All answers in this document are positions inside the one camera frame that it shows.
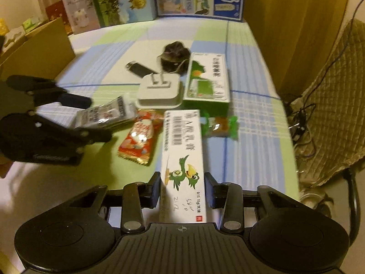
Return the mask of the white bird ointment box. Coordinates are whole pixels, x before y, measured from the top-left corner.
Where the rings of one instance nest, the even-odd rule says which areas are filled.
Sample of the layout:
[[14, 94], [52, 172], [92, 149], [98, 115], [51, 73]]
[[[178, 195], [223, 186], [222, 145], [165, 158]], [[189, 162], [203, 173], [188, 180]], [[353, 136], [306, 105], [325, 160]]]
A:
[[164, 113], [160, 221], [207, 221], [199, 110]]

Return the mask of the silver black snack packet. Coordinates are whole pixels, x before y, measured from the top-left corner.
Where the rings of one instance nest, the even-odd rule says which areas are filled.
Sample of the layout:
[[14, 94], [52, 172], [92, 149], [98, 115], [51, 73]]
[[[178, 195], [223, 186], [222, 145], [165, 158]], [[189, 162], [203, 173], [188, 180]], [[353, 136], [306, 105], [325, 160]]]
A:
[[112, 129], [133, 121], [137, 116], [135, 103], [129, 95], [121, 95], [109, 103], [98, 105], [76, 114], [75, 128]]

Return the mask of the brown cardboard box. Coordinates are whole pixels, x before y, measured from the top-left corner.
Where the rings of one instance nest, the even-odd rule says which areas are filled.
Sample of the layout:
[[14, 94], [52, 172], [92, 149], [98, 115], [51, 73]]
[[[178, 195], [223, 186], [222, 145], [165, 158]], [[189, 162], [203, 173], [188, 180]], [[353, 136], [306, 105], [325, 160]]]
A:
[[57, 18], [26, 34], [1, 55], [1, 80], [13, 75], [53, 80], [75, 57], [63, 20]]

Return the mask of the red snack packet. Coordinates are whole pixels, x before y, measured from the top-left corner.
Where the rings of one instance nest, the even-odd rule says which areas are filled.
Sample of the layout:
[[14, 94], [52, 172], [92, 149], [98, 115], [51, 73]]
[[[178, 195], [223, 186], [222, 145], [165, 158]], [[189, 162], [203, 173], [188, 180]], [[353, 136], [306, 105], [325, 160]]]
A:
[[156, 137], [163, 126], [164, 116], [161, 111], [139, 109], [134, 124], [126, 138], [118, 147], [119, 157], [148, 165], [154, 152]]

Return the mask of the green wrapped candy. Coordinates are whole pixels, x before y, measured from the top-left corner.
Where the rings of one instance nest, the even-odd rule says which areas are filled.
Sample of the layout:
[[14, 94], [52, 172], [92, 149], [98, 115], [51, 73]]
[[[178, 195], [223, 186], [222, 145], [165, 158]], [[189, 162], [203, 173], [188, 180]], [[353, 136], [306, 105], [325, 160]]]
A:
[[201, 129], [205, 137], [229, 137], [238, 140], [239, 122], [237, 116], [210, 116], [203, 112]]

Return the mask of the red gift box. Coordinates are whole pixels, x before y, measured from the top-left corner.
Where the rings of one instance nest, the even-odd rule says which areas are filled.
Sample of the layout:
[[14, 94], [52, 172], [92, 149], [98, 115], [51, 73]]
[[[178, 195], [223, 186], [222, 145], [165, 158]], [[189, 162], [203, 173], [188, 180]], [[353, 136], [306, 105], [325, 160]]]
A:
[[70, 26], [70, 22], [68, 19], [68, 15], [65, 11], [65, 7], [63, 2], [60, 0], [48, 7], [46, 7], [46, 15], [50, 21], [54, 21], [57, 18], [61, 18], [63, 21], [63, 26], [68, 35], [73, 34], [72, 27]]

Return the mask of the white appliance box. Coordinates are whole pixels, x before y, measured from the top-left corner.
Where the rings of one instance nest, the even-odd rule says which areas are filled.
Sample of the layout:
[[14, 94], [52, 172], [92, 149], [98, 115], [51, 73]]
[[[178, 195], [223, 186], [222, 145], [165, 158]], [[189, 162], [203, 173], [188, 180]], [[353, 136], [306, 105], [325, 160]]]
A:
[[100, 28], [93, 0], [62, 0], [74, 34]]

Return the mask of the checkered bed sheet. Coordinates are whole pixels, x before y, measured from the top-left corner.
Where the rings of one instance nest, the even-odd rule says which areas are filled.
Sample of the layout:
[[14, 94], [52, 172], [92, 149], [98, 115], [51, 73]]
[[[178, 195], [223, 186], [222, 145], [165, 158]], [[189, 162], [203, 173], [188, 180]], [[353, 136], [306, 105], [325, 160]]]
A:
[[[71, 37], [77, 57], [60, 74], [72, 93], [105, 104], [129, 95], [139, 105], [180, 109], [184, 77], [163, 74], [159, 56], [172, 42], [194, 53], [223, 54], [231, 113], [239, 139], [210, 137], [203, 142], [204, 168], [219, 181], [245, 189], [273, 186], [298, 196], [295, 160], [282, 103], [250, 28], [245, 23], [198, 18], [161, 18]], [[1, 233], [9, 234], [31, 217], [92, 186], [119, 189], [144, 181], [160, 167], [160, 145], [149, 166], [118, 156], [128, 133], [122, 129], [107, 144], [86, 148], [78, 166], [15, 163], [1, 180]]]

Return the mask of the black usb stick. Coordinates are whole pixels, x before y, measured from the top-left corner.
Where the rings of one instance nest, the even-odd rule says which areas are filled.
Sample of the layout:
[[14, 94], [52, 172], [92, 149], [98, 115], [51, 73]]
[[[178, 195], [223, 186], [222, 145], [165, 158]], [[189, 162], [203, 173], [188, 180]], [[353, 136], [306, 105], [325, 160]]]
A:
[[126, 64], [126, 69], [133, 73], [134, 75], [140, 77], [140, 78], [143, 78], [147, 75], [150, 75], [150, 74], [157, 74], [156, 71], [154, 70], [151, 70], [150, 68], [140, 64], [140, 63], [137, 63], [135, 61], [131, 61], [129, 63]]

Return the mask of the white power adapter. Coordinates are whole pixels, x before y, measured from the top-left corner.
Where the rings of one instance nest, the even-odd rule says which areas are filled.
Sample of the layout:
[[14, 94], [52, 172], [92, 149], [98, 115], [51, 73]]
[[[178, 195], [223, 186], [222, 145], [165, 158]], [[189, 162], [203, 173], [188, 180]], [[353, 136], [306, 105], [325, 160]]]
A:
[[150, 74], [142, 78], [136, 106], [141, 109], [172, 110], [183, 102], [183, 84], [179, 74]]

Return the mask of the green white medicine box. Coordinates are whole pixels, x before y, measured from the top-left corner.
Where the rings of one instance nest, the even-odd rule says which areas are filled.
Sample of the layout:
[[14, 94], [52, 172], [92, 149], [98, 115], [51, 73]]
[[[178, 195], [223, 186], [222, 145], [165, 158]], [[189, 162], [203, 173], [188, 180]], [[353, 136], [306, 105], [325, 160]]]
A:
[[226, 57], [217, 53], [192, 53], [185, 81], [183, 107], [210, 116], [228, 116], [230, 91]]

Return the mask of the quilted olive chair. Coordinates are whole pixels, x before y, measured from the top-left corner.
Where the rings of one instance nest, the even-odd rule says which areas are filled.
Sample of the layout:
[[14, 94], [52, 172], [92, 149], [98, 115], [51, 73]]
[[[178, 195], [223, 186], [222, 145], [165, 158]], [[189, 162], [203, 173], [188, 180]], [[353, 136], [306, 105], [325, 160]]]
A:
[[348, 183], [349, 239], [361, 224], [355, 174], [364, 163], [364, 22], [351, 19], [329, 63], [298, 104], [312, 108], [306, 142], [295, 146], [302, 188], [316, 189], [341, 174]]

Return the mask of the dark velvet scrunchie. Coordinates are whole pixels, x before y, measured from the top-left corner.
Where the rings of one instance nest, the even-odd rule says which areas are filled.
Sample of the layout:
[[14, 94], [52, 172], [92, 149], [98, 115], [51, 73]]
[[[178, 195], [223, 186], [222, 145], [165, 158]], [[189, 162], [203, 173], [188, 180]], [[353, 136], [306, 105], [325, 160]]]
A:
[[164, 47], [158, 57], [163, 72], [184, 74], [188, 71], [191, 52], [182, 42], [172, 42]]

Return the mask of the yellow-brown curtain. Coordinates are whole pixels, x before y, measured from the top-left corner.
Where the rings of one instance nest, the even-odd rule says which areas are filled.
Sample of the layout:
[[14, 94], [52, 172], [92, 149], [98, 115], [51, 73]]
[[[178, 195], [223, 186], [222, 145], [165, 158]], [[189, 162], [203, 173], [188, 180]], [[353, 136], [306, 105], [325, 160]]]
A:
[[284, 100], [308, 88], [330, 56], [348, 0], [244, 0], [249, 24]]

